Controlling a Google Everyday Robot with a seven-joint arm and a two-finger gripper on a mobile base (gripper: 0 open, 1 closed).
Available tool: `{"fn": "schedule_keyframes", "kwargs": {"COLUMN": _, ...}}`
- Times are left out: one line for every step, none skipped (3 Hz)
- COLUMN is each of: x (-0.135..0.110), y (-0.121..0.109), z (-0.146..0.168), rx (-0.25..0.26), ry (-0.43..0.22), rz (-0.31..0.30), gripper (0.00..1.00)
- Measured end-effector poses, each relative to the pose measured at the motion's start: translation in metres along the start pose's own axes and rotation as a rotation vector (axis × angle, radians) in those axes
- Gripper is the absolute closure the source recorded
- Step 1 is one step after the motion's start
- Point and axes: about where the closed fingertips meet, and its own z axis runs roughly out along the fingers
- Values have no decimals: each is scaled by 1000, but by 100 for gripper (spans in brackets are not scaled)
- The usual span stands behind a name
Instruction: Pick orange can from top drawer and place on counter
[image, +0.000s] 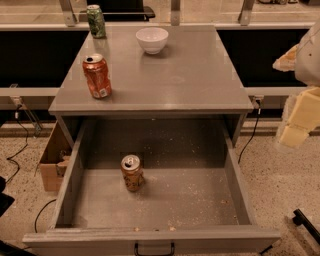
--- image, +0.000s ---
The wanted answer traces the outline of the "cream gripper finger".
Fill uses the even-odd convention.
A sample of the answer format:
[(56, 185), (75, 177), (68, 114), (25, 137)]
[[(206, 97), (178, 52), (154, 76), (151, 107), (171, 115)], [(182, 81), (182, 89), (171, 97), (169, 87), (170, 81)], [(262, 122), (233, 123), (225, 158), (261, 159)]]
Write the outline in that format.
[(285, 54), (283, 54), (273, 63), (272, 67), (282, 72), (294, 71), (297, 49), (297, 45), (291, 47)]
[(279, 143), (298, 148), (320, 126), (320, 88), (310, 87), (295, 97), (294, 105), (279, 135)]

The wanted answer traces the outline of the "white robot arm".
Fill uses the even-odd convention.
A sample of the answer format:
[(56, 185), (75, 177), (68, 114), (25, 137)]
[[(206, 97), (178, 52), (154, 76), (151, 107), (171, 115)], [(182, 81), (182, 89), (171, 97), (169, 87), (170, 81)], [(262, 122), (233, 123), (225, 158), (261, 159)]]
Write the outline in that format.
[(310, 132), (320, 126), (320, 21), (272, 67), (282, 72), (293, 71), (295, 78), (307, 86), (287, 98), (276, 133), (277, 149), (289, 152), (298, 149)]

